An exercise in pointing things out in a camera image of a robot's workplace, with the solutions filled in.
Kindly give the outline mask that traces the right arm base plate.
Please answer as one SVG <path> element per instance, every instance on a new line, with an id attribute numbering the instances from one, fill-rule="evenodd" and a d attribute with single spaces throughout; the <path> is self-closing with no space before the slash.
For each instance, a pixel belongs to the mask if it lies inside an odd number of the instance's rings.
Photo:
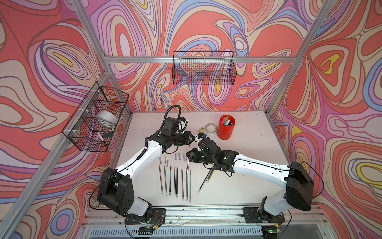
<path id="1" fill-rule="evenodd" d="M 242 210 L 243 214 L 240 217 L 244 218 L 247 224 L 282 224 L 285 222 L 285 218 L 281 214 L 273 216 L 268 212 L 258 210 L 258 207 L 244 207 Z"/>

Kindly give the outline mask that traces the yellow black capped pencil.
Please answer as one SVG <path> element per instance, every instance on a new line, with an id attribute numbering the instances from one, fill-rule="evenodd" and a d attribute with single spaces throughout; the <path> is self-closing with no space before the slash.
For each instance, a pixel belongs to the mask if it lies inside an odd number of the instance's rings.
<path id="1" fill-rule="evenodd" d="M 211 170 L 207 179 L 207 182 L 209 182 L 214 174 L 214 170 Z"/>

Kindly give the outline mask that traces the dark blue pencil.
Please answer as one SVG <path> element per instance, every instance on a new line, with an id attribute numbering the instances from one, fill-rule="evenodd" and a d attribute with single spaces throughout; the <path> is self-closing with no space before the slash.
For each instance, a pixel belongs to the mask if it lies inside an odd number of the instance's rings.
<path id="1" fill-rule="evenodd" d="M 172 165 L 170 164 L 170 169 L 169 169 L 169 196 L 171 196 L 171 182 L 172 182 Z"/>

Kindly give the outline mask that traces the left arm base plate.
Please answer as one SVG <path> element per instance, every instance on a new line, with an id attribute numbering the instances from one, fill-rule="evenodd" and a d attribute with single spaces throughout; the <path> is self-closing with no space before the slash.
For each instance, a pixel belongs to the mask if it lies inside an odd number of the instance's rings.
<path id="1" fill-rule="evenodd" d="M 127 214 L 124 217 L 124 223 L 126 225 L 154 225 L 161 226 L 165 223 L 166 209 L 165 208 L 153 208 L 149 210 L 143 216 L 137 216 L 134 214 Z"/>

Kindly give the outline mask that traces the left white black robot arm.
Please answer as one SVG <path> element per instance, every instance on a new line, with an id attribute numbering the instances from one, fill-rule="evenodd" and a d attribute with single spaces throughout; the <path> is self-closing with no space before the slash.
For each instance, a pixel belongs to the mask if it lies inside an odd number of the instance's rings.
<path id="1" fill-rule="evenodd" d="M 116 169 L 107 168 L 101 176 L 97 201 L 120 216 L 132 214 L 148 217 L 152 205 L 134 195 L 133 182 L 139 173 L 173 146 L 190 145 L 195 137 L 186 131 L 188 121 L 181 116 L 180 105 L 167 109 L 158 130 L 144 140 L 141 148 L 132 158 Z"/>

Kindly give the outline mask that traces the dark capped pencil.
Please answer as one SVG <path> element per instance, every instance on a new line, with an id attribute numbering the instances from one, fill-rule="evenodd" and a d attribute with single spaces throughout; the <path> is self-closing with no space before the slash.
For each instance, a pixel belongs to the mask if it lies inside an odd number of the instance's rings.
<path id="1" fill-rule="evenodd" d="M 178 173 L 178 167 L 176 168 L 176 178 L 175 178 L 175 183 L 176 183 L 176 187 L 175 187 L 175 189 L 176 189 L 176 198 L 178 198 L 178 195 L 179 195 L 179 184 L 178 184 L 178 182 L 179 182 L 179 173 Z"/>

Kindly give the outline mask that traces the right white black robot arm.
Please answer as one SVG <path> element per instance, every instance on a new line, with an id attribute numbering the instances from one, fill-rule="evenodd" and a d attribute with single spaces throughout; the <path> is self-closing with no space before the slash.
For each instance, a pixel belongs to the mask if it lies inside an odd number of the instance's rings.
<path id="1" fill-rule="evenodd" d="M 211 164 L 212 171 L 252 176 L 279 186 L 280 191 L 262 199 L 257 209 L 262 220 L 292 208 L 301 211 L 312 208 L 314 181 L 301 163 L 287 165 L 256 160 L 236 151 L 222 150 L 208 137 L 200 140 L 198 147 L 188 151 L 186 157 L 192 163 Z"/>

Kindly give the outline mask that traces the red capped pencil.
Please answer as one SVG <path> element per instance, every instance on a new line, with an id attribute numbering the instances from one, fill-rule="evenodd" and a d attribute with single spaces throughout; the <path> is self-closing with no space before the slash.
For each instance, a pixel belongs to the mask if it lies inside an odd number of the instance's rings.
<path id="1" fill-rule="evenodd" d="M 182 188 L 182 200 L 185 199 L 185 191 L 184 191 L 184 172 L 181 169 L 181 188 Z"/>

